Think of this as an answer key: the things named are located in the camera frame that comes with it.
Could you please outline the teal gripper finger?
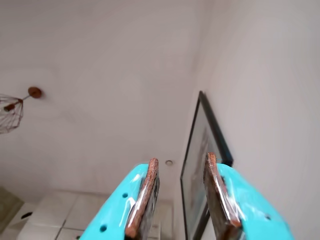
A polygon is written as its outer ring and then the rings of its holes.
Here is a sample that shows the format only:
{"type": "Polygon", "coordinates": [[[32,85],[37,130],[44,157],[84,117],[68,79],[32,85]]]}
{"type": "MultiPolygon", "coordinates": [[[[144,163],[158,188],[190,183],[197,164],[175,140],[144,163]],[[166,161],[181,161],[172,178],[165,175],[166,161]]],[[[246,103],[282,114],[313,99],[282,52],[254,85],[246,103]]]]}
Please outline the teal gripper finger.
{"type": "Polygon", "coordinates": [[[291,240],[278,211],[234,168],[207,154],[203,184],[216,240],[291,240]]]}
{"type": "Polygon", "coordinates": [[[146,240],[160,188],[159,161],[135,166],[102,205],[83,240],[146,240]]]}

